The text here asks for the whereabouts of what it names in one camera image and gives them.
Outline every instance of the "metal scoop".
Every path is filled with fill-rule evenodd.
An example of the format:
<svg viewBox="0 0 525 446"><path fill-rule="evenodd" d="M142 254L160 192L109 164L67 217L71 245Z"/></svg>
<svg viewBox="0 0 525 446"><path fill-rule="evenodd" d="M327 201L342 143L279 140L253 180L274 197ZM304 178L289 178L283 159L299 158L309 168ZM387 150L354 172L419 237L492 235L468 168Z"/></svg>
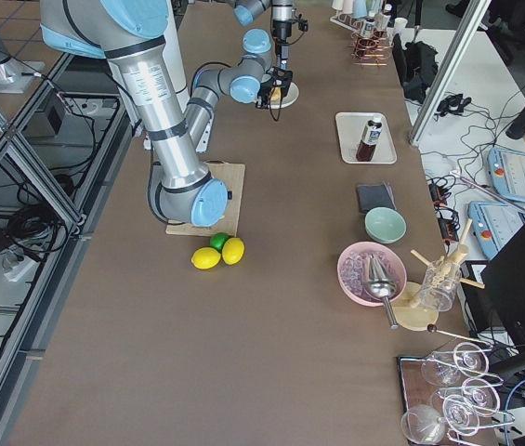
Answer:
<svg viewBox="0 0 525 446"><path fill-rule="evenodd" d="M374 255L370 255L367 281L363 283L363 288L370 296L382 301L386 309L390 328L392 330L399 328L399 323L390 304L390 298L396 294L396 283L388 275L380 259L374 257Z"/></svg>

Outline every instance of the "green bowl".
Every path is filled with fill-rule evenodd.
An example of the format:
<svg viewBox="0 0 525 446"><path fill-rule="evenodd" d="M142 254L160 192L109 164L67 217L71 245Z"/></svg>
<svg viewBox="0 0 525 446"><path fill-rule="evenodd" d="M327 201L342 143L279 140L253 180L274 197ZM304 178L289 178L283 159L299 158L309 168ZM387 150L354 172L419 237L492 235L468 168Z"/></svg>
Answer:
<svg viewBox="0 0 525 446"><path fill-rule="evenodd" d="M365 231L378 243L394 243L407 231L402 215L388 207L375 207L365 216Z"/></svg>

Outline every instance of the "shoe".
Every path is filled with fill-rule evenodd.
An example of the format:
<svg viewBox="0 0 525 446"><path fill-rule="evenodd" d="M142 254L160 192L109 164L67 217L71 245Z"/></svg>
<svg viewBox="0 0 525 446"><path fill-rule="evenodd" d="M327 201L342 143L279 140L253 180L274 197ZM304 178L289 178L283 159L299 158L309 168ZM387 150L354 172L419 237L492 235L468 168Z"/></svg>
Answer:
<svg viewBox="0 0 525 446"><path fill-rule="evenodd" d="M464 5L466 2L460 2L458 5L453 5L449 3L446 5L446 11L448 11L450 14L455 15L456 17L462 18L466 11L466 5Z"/></svg>

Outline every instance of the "spoon handle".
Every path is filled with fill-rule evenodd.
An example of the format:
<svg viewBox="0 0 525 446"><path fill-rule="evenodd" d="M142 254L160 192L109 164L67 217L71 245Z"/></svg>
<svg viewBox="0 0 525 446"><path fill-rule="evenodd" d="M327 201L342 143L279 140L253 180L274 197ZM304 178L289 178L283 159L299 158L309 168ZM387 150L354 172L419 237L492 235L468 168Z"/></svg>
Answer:
<svg viewBox="0 0 525 446"><path fill-rule="evenodd" d="M392 330L396 330L397 328L399 328L399 323L396 320L396 316L394 315L394 309L392 309L390 299L384 297L382 301L384 302L384 308L386 309L386 315L388 317L388 323L390 324L390 328Z"/></svg>

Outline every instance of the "black bag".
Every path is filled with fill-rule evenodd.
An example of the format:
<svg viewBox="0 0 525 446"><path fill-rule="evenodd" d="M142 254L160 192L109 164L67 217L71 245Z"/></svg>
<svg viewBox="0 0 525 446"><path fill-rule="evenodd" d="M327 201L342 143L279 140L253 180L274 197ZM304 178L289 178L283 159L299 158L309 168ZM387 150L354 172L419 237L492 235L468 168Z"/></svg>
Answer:
<svg viewBox="0 0 525 446"><path fill-rule="evenodd" d="M431 87L438 73L436 54L438 52L433 46L423 42L408 43L403 50L400 36L398 34L394 36L392 57L404 97L423 104L426 91Z"/></svg>

